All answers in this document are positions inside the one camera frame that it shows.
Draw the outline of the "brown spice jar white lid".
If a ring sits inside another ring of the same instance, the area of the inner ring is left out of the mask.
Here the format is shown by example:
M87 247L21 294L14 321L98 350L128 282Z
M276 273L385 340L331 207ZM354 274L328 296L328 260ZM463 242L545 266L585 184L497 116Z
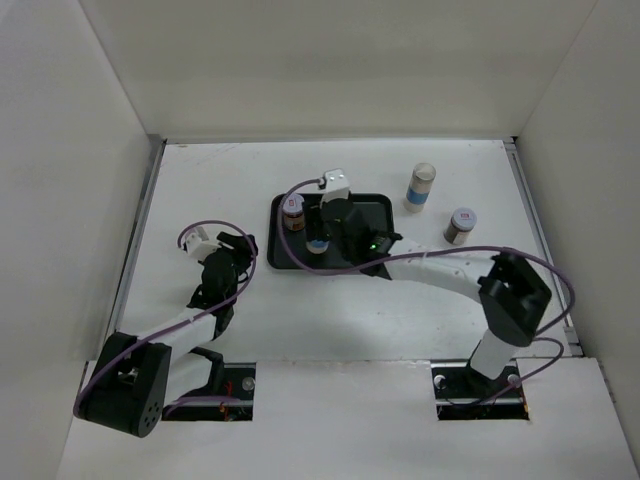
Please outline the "brown spice jar white lid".
M291 232L305 228L304 198L300 194L292 193L284 200L282 220L284 227Z

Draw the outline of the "tall white shaker blue band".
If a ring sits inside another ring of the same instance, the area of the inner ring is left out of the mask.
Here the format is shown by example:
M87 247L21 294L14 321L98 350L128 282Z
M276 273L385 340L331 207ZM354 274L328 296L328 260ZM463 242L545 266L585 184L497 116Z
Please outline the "tall white shaker blue band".
M415 165L404 199L404 206L409 212L418 213L424 209L435 178L436 169L430 163Z

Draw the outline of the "dark pepper jar white lid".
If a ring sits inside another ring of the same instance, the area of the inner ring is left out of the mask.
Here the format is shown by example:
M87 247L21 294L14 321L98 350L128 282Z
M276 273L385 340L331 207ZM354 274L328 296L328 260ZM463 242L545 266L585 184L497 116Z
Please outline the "dark pepper jar white lid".
M444 231L444 239L455 246L463 245L477 223L476 213L466 207L456 209Z

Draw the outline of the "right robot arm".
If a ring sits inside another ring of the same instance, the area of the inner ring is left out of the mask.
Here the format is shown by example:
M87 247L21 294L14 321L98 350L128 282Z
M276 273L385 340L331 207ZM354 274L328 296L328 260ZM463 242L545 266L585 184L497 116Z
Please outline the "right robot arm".
M551 290L523 256L504 251L490 258L460 252L429 255L398 233L371 227L349 199L314 202L304 213L307 234L335 246L359 273L423 283L481 305L487 329L463 373L471 393L489 394L515 353L533 342Z

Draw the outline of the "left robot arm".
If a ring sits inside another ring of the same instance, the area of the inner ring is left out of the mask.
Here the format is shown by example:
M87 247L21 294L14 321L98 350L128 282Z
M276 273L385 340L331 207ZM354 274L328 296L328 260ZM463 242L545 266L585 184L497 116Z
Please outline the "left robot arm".
M75 417L138 438L162 420L251 419L254 365L227 363L206 345L226 331L252 279L255 239L237 231L208 241L193 228L178 244L202 267L186 309L146 333L111 334L78 394Z

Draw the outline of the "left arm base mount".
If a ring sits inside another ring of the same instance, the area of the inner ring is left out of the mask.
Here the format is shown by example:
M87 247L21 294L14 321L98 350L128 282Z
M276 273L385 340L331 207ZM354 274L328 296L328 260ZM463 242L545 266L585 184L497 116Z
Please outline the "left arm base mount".
M242 422L253 419L257 366L228 363L197 347L170 369L165 421Z

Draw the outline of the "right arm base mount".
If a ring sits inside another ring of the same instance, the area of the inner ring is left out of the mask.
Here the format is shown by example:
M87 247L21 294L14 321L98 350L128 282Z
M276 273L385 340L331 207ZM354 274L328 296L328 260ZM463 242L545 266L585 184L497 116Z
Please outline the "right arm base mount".
M464 362L431 364L436 414L441 421L529 419L520 371L510 362L490 380Z

